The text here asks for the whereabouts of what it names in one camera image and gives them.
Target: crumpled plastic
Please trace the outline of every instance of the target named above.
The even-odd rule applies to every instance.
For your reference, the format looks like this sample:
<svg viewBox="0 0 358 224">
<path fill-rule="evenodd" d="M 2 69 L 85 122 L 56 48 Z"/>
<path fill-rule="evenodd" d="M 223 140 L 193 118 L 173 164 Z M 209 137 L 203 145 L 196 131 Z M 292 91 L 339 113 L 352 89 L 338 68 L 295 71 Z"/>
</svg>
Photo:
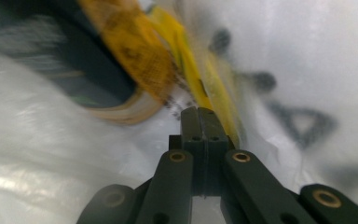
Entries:
<svg viewBox="0 0 358 224">
<path fill-rule="evenodd" d="M 138 187 L 153 176 L 169 134 L 179 134 L 178 112 L 192 105 L 175 87 L 150 120 L 119 126 L 0 55 L 0 224 L 76 223 L 102 187 Z"/>
<path fill-rule="evenodd" d="M 295 192 L 318 182 L 358 203 L 358 1 L 158 4 L 187 29 L 204 83 L 217 61 L 241 148 Z M 150 120 L 112 125 L 0 55 L 0 224 L 76 223 L 98 189 L 146 181 L 191 101 L 174 91 Z M 193 223 L 225 223 L 219 210 L 218 199 L 195 198 Z"/>
<path fill-rule="evenodd" d="M 322 183 L 358 203 L 358 1 L 159 2 L 239 146 L 294 192 Z"/>
</svg>

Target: brass screw hole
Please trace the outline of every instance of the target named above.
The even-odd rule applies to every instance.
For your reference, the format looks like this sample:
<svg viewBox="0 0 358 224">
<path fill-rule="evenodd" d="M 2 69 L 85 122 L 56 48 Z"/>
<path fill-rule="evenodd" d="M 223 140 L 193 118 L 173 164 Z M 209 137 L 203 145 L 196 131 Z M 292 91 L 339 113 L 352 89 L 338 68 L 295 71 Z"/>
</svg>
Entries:
<svg viewBox="0 0 358 224">
<path fill-rule="evenodd" d="M 235 160 L 235 161 L 239 161 L 239 162 L 247 162 L 249 161 L 251 158 L 246 155 L 245 153 L 243 152 L 237 152 L 235 153 L 234 155 L 232 155 L 232 158 Z"/>
<path fill-rule="evenodd" d="M 103 197 L 103 204 L 107 207 L 117 207 L 124 203 L 125 199 L 126 195 L 122 192 L 118 190 L 111 191 Z"/>
<path fill-rule="evenodd" d="M 312 193 L 313 198 L 324 206 L 339 208 L 342 205 L 341 200 L 331 192 L 324 189 L 317 189 Z"/>
<path fill-rule="evenodd" d="M 181 162 L 186 159 L 186 155 L 182 152 L 173 152 L 170 155 L 170 160 L 174 162 Z"/>
</svg>

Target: yellow object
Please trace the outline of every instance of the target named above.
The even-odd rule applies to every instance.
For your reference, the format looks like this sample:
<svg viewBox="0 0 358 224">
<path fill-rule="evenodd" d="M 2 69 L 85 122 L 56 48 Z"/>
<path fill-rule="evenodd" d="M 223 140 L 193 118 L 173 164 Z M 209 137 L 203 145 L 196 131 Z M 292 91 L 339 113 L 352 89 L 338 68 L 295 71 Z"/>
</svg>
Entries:
<svg viewBox="0 0 358 224">
<path fill-rule="evenodd" d="M 187 80 L 194 98 L 201 107 L 212 109 L 211 101 L 203 87 L 194 56 L 187 44 L 185 28 L 160 7 L 153 7 L 149 19 L 158 34 L 167 42 L 177 66 Z"/>
<path fill-rule="evenodd" d="M 127 73 L 163 103 L 174 70 L 170 53 L 135 0 L 77 0 Z"/>
<path fill-rule="evenodd" d="M 238 115 L 235 112 L 232 97 L 229 96 L 225 88 L 224 80 L 219 76 L 220 73 L 225 76 L 232 74 L 229 65 L 218 60 L 211 53 L 205 59 L 206 72 L 201 78 L 194 56 L 187 43 L 185 28 L 160 7 L 153 7 L 149 19 L 154 29 L 168 43 L 171 53 L 178 67 L 184 73 L 199 106 L 215 111 L 225 131 L 237 146 L 239 144 L 238 133 L 241 133 L 238 132 L 236 127 L 236 124 L 239 124 Z"/>
</svg>

